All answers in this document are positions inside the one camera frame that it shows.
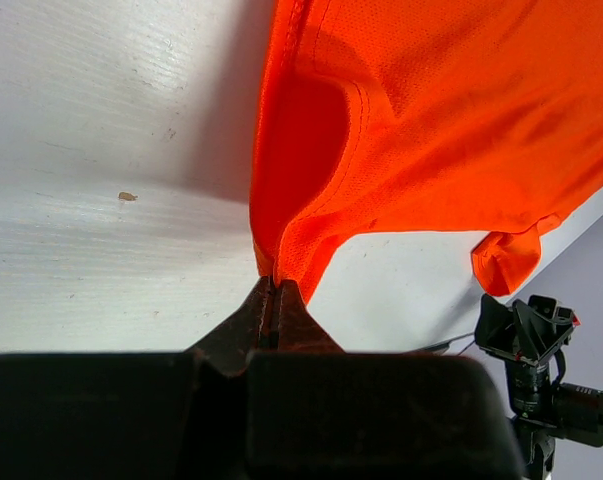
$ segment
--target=brown spot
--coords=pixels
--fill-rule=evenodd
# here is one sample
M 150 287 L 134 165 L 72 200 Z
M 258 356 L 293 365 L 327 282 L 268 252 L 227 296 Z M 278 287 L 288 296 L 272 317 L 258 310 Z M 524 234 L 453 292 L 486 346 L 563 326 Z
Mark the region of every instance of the brown spot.
M 137 198 L 137 195 L 132 195 L 128 192 L 119 192 L 119 200 L 125 200 L 126 202 L 134 202 Z

